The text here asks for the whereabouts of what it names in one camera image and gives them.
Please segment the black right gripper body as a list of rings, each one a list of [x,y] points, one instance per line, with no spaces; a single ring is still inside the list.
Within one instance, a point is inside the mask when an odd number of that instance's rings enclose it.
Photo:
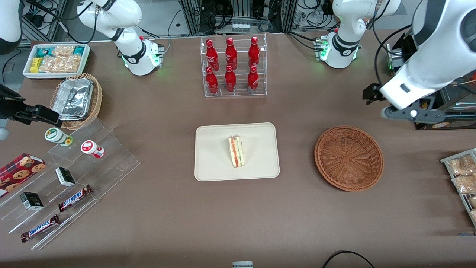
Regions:
[[[0,118],[2,120],[26,120],[16,115],[18,112],[25,112],[24,101],[26,99],[24,97],[4,85],[0,85],[0,95]]]

